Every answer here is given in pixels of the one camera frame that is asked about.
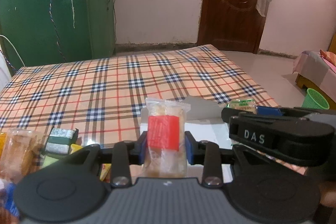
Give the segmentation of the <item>clear snack pack green label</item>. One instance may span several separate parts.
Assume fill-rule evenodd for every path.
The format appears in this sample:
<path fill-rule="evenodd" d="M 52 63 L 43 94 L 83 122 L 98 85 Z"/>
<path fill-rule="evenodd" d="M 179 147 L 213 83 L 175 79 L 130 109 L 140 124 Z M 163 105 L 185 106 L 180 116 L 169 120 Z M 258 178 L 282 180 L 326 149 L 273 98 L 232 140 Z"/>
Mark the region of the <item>clear snack pack green label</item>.
<path fill-rule="evenodd" d="M 226 108 L 257 113 L 257 105 L 253 98 L 236 98 L 228 102 Z"/>

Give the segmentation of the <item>yellow biscuit pack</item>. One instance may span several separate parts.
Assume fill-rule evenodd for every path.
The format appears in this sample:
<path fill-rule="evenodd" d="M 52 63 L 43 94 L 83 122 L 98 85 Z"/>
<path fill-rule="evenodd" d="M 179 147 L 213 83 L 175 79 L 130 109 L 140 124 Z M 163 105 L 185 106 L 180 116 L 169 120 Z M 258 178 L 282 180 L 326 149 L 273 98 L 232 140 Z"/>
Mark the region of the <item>yellow biscuit pack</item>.
<path fill-rule="evenodd" d="M 70 154 L 73 154 L 77 152 L 78 150 L 82 149 L 82 146 L 78 144 L 71 144 L 70 146 Z M 108 175 L 108 172 L 110 171 L 111 164 L 102 164 L 101 170 L 99 173 L 100 181 L 104 181 Z"/>

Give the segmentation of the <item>green metal cabinet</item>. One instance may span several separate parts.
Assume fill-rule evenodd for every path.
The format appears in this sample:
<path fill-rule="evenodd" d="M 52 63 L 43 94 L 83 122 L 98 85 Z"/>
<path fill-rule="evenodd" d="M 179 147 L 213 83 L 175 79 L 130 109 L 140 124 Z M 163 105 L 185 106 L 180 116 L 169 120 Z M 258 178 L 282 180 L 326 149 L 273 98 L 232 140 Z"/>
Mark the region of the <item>green metal cabinet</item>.
<path fill-rule="evenodd" d="M 24 66 L 111 57 L 115 0 L 1 0 L 1 57 Z"/>

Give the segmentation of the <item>green plastic basket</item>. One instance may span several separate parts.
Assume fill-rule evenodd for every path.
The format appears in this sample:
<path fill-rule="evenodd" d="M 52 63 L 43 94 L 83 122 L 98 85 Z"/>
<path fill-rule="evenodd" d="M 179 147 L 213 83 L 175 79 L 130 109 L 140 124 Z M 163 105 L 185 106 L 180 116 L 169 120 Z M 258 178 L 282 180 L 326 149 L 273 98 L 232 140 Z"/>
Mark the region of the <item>green plastic basket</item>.
<path fill-rule="evenodd" d="M 303 108 L 329 110 L 329 103 L 318 91 L 307 88 L 306 96 L 302 103 Z"/>

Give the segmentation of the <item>large clear bread pack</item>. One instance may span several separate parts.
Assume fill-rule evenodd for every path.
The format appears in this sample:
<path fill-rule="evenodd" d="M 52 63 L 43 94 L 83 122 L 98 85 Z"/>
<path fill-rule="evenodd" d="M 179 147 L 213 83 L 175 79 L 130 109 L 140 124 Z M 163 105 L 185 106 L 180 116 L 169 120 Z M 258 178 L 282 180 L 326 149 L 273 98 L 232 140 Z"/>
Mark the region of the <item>large clear bread pack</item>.
<path fill-rule="evenodd" d="M 38 131 L 9 128 L 1 154 L 1 178 L 17 184 L 29 174 L 44 138 Z"/>

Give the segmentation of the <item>clear snack pack red label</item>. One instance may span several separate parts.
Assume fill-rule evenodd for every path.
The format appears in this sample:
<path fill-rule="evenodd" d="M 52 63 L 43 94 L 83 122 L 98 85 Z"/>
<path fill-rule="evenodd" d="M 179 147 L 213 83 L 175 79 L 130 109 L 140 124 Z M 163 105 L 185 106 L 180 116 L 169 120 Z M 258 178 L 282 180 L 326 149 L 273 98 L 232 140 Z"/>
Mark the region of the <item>clear snack pack red label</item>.
<path fill-rule="evenodd" d="M 147 149 L 143 174 L 155 178 L 183 178 L 187 175 L 185 148 L 187 103 L 146 98 Z"/>

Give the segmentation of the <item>bed with pink sheet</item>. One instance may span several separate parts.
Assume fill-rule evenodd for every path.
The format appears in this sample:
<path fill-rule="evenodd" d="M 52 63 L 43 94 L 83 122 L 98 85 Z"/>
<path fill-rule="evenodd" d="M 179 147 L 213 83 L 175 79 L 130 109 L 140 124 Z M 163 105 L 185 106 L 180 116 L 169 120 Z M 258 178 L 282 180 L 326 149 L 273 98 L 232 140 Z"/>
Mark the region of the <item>bed with pink sheet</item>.
<path fill-rule="evenodd" d="M 293 72 L 300 89 L 318 91 L 335 110 L 335 35 L 327 51 L 303 51 L 294 61 Z"/>

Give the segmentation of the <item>plaid tablecloth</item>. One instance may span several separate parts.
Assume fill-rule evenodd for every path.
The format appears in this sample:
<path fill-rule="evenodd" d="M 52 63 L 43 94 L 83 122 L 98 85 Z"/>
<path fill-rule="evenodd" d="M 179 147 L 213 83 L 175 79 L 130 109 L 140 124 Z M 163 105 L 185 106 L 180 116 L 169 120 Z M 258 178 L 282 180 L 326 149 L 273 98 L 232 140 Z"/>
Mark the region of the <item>plaid tablecloth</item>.
<path fill-rule="evenodd" d="M 112 144 L 140 134 L 146 98 L 199 97 L 223 105 L 252 98 L 276 106 L 267 92 L 211 45 L 22 67 L 1 91 L 1 132 L 47 134 L 76 128 L 84 144 Z"/>

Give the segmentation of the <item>dark green cracker pack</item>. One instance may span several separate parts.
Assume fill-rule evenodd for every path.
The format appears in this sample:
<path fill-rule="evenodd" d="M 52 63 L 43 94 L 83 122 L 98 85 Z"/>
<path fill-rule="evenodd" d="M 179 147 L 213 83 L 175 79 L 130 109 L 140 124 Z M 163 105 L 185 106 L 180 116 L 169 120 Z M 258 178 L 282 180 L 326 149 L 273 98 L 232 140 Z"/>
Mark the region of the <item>dark green cracker pack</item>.
<path fill-rule="evenodd" d="M 53 127 L 43 147 L 42 154 L 54 157 L 63 157 L 69 154 L 72 144 L 78 138 L 79 130 L 67 130 Z"/>

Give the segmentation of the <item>light green biscuit pack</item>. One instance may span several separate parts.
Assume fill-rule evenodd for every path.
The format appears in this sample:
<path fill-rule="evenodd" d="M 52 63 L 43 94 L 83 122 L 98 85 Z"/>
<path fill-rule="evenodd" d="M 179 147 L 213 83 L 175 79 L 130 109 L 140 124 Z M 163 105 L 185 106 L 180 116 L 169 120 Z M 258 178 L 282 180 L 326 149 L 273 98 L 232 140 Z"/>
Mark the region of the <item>light green biscuit pack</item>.
<path fill-rule="evenodd" d="M 45 155 L 44 156 L 44 161 L 43 161 L 43 164 L 42 164 L 42 168 L 45 168 L 45 167 L 59 161 L 60 159 L 62 159 L 62 157 L 59 156 L 59 155 Z"/>

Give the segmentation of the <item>white cardboard box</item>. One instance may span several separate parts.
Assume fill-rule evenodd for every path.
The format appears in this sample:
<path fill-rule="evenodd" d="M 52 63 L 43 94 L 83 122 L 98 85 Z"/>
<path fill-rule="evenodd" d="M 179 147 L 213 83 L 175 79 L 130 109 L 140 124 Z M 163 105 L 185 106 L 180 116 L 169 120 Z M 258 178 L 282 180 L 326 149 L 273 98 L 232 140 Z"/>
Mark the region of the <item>white cardboard box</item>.
<path fill-rule="evenodd" d="M 200 97 L 188 96 L 182 103 L 190 105 L 190 110 L 186 114 L 185 130 L 189 131 L 196 141 L 206 144 L 215 143 L 219 148 L 231 149 L 232 141 L 229 138 L 228 124 L 221 117 L 223 106 L 214 101 L 202 99 Z M 203 174 L 204 166 L 195 161 L 187 164 L 187 175 L 196 177 L 205 186 L 219 187 L 225 182 L 232 180 L 232 175 L 228 164 L 220 166 L 219 174 Z"/>

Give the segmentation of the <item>blue snack pack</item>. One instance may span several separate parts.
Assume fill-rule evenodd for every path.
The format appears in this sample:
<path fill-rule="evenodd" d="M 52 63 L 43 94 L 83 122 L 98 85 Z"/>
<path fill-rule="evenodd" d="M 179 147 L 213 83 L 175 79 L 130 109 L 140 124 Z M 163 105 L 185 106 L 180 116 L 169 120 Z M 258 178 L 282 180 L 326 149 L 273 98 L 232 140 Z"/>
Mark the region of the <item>blue snack pack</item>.
<path fill-rule="evenodd" d="M 12 182 L 5 186 L 6 192 L 6 201 L 5 201 L 5 209 L 14 217 L 19 218 L 19 210 L 14 202 L 14 190 L 16 185 Z"/>

